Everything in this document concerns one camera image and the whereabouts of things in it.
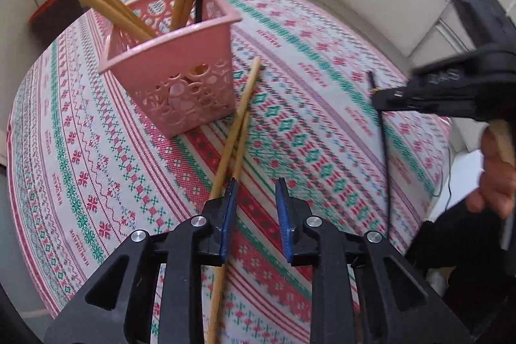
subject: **white wall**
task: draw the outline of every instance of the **white wall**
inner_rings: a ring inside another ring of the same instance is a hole
[[[468,151],[474,151],[481,146],[481,136],[487,123],[477,123],[470,118],[453,118],[453,123],[462,133]]]
[[[481,151],[461,153],[455,157],[451,166],[451,199],[448,208],[456,205],[470,192],[478,188],[478,178],[482,173],[482,162]],[[444,212],[449,198],[447,179],[443,184],[443,191],[427,219],[435,222],[439,215]]]
[[[0,0],[0,130],[3,131],[20,82],[43,50],[28,25],[36,8],[34,0]]]

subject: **basket hole pattern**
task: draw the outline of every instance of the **basket hole pattern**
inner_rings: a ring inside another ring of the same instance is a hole
[[[155,124],[174,131],[181,125],[201,125],[227,115],[234,108],[231,62],[219,60],[197,68],[203,72],[173,74],[151,89],[135,91],[133,100]]]
[[[174,2],[175,0],[153,0],[145,8],[136,8],[133,12],[144,20],[147,25],[150,25],[153,30],[157,30],[161,34],[167,34],[170,32],[170,25],[172,23],[171,10]],[[222,11],[216,3],[213,0],[205,0],[202,13],[203,21],[221,16],[223,16]],[[187,25],[193,24],[194,21],[195,5],[190,11]]]

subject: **red object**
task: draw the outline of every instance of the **red object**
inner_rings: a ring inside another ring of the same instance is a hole
[[[54,3],[58,0],[46,0],[42,6],[40,6],[29,18],[29,23],[32,23],[36,18],[38,18],[43,12],[45,12],[48,8],[50,8]]]

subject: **green pattern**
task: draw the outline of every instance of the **green pattern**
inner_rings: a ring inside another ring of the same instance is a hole
[[[172,142],[174,143],[175,147],[178,148],[183,156],[186,158],[186,161],[190,165],[192,169],[194,169],[195,174],[199,177],[203,185],[206,187],[208,191],[212,188],[212,182],[211,180],[206,176],[206,173],[200,168],[200,166],[197,164],[197,161],[192,156],[190,151],[188,150],[187,146],[185,145],[185,142],[183,140],[184,135],[181,134],[179,136],[176,136],[172,138]]]
[[[181,149],[181,151],[184,153],[184,156],[188,159],[188,164],[192,167],[192,169],[195,171],[195,173],[198,175],[199,179],[202,181],[204,186],[209,189],[211,188],[211,181],[206,176],[206,173],[201,169],[201,167],[197,164],[197,161],[193,158],[192,154],[187,150],[185,144],[182,140],[180,140],[182,136],[176,136],[173,140],[175,140],[176,146]],[[240,220],[237,219],[236,221],[236,227],[242,232],[242,234],[253,244],[253,246],[256,247],[256,249],[263,254],[267,260],[271,263],[273,267],[275,267],[279,272],[281,272],[282,275],[285,276],[286,279],[288,279],[289,282],[291,282],[300,292],[301,294],[306,297],[307,299],[310,299],[311,293],[309,292],[306,287],[304,287],[298,279],[296,279],[286,268],[283,266],[282,263],[278,261],[275,256],[273,256],[272,253],[267,249],[267,247],[254,235],[254,233],[246,227],[246,225]]]
[[[249,14],[253,19],[266,25],[267,28],[274,31],[278,36],[283,37],[288,43],[295,46],[299,52],[305,54],[310,61],[317,63],[319,68],[327,72],[330,76],[330,79],[334,82],[337,82],[341,89],[350,96],[353,102],[358,104],[362,111],[378,126],[378,115],[376,110],[372,107],[369,99],[365,98],[360,92],[358,92],[355,89],[353,83],[343,78],[342,75],[337,72],[328,61],[324,60],[324,58],[319,53],[314,51],[308,44],[303,43],[303,41],[301,41],[298,36],[291,34],[288,30],[282,28],[280,24],[276,23],[271,18],[266,17],[263,15],[263,13],[255,10],[253,7],[240,2],[239,0],[228,0],[228,2],[239,10]],[[388,139],[392,141],[396,149],[401,152],[403,158],[408,162],[411,169],[414,170],[417,178],[423,183],[425,191],[429,196],[432,195],[435,190],[435,186],[433,185],[432,181],[425,175],[424,170],[421,168],[410,149],[406,146],[403,139],[388,124],[385,125],[385,132]]]
[[[25,133],[26,125],[24,123],[24,120],[25,120],[25,118],[27,118],[27,116],[25,116],[21,112],[16,112],[16,111],[23,109],[23,104],[26,101],[26,98],[28,96],[30,96],[30,88],[33,86],[33,84],[32,84],[33,81],[31,78],[34,77],[34,72],[35,72],[35,67],[33,67],[31,70],[29,70],[29,72],[27,73],[27,76],[23,79],[23,81],[20,85],[20,88],[18,89],[18,92],[16,94],[15,106],[13,108],[13,110],[14,110],[13,116],[15,116],[15,120],[13,121],[15,130],[13,131],[13,133],[16,136],[24,136],[26,134]],[[26,140],[25,141],[24,140],[20,141],[18,139],[16,141],[16,144],[17,145],[26,144]],[[41,221],[35,220],[34,221],[35,226],[30,226],[27,224],[28,221],[33,220],[32,214],[33,213],[36,214],[40,210],[40,209],[38,209],[38,207],[40,207],[40,204],[37,204],[37,202],[35,201],[35,194],[36,194],[35,192],[37,191],[38,186],[34,183],[32,177],[30,180],[27,179],[26,175],[28,172],[28,168],[24,165],[23,158],[24,158],[24,154],[21,153],[20,151],[18,151],[18,153],[16,153],[16,155],[15,155],[16,167],[18,168],[16,171],[16,191],[17,191],[17,195],[18,195],[17,200],[19,202],[27,204],[24,206],[20,206],[20,210],[23,215],[23,217],[22,217],[23,223],[26,226],[25,232],[27,233],[28,237],[30,238],[31,250],[34,252],[34,254],[36,256],[36,259],[38,262],[38,267],[40,268],[40,270],[42,271],[42,274],[47,279],[52,279],[54,277],[55,273],[53,272],[53,269],[50,266],[50,262],[47,258],[47,255],[43,252],[43,249],[40,246],[41,234],[40,233],[38,234],[38,230],[37,230],[37,228],[35,228],[36,226],[39,226]],[[49,246],[49,247],[45,248],[45,252],[48,253],[51,251],[51,249],[52,248]],[[52,292],[54,293],[54,296],[58,300],[58,304],[61,306],[64,306],[66,304],[66,302],[68,302],[68,299],[66,298],[65,294],[63,293],[63,290],[61,289],[61,287],[58,287],[58,284],[54,281],[52,281],[50,283],[50,285],[52,288]]]
[[[104,262],[104,250],[96,240],[95,232],[91,230],[88,217],[83,212],[83,201],[77,196],[75,190],[75,182],[68,166],[68,157],[65,152],[65,141],[61,128],[63,127],[59,118],[59,75],[57,73],[57,42],[52,43],[52,57],[51,57],[51,88],[52,88],[52,128],[54,131],[54,139],[56,143],[57,159],[59,161],[59,169],[63,175],[63,184],[66,186],[66,197],[70,200],[70,205],[75,219],[77,220],[77,226],[83,232],[84,242],[90,247],[91,253],[96,261],[99,263]]]

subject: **floor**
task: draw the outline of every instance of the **floor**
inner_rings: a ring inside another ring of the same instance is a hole
[[[0,165],[0,283],[27,325],[43,340],[52,318],[29,277],[12,222],[5,167]]]

